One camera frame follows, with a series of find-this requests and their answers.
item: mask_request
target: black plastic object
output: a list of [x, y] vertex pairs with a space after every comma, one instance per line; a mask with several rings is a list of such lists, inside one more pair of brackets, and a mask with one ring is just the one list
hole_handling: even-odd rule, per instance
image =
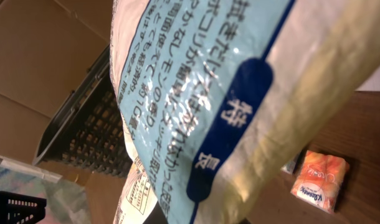
[[132, 160], [126, 153], [121, 114], [109, 73], [107, 47], [45, 130], [34, 165], [57, 161], [127, 177]]
[[34, 224], [45, 218], [46, 199], [0, 191], [0, 224]]

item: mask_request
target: wooden floor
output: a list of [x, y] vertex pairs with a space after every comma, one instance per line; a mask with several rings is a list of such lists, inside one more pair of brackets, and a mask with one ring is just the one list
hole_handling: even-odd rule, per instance
[[351, 169], [330, 215], [290, 194], [295, 176], [265, 186], [252, 223], [380, 223], [380, 93], [357, 92], [308, 146], [346, 159]]

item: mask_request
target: light blue label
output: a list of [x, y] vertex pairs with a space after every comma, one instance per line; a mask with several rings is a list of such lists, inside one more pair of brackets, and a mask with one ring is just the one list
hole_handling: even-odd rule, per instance
[[194, 220], [273, 80], [291, 0], [150, 1], [118, 102], [170, 223]]

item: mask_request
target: basket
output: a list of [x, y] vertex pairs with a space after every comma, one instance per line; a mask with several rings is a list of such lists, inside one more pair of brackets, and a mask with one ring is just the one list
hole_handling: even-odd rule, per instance
[[109, 77], [107, 47], [71, 92], [46, 128], [33, 164], [57, 161], [117, 177], [127, 177], [122, 119]]
[[0, 192], [0, 224], [34, 224], [45, 218], [46, 199]]

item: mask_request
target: plastic package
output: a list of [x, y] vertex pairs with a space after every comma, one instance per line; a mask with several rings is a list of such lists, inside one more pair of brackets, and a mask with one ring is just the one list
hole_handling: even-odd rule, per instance
[[308, 151], [291, 193], [328, 213], [334, 213], [338, 192], [348, 170], [349, 164], [343, 158]]
[[241, 221], [380, 66], [380, 1], [119, 0], [113, 10], [111, 80], [170, 223]]

